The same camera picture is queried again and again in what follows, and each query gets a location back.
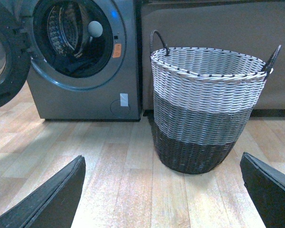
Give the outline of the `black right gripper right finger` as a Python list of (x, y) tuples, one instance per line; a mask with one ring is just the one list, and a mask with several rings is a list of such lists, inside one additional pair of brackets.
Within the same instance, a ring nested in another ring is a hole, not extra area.
[(285, 174), (244, 152), (240, 161), (244, 186), (267, 228), (285, 228)]

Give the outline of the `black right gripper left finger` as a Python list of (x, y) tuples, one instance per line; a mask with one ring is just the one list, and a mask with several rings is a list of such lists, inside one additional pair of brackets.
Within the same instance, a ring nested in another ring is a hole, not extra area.
[(82, 195), (85, 174), (85, 158), (79, 155), (0, 215), (0, 228), (71, 227)]

